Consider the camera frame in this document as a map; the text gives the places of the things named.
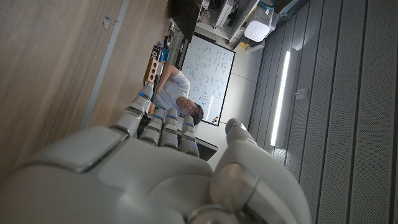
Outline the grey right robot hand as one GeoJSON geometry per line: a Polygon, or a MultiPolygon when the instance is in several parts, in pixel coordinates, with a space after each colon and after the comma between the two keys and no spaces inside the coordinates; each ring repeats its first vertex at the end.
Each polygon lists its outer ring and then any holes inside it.
{"type": "Polygon", "coordinates": [[[34,154],[1,182],[2,223],[310,223],[295,177],[236,119],[215,169],[200,159],[193,120],[156,111],[145,86],[117,122],[34,154]]]}

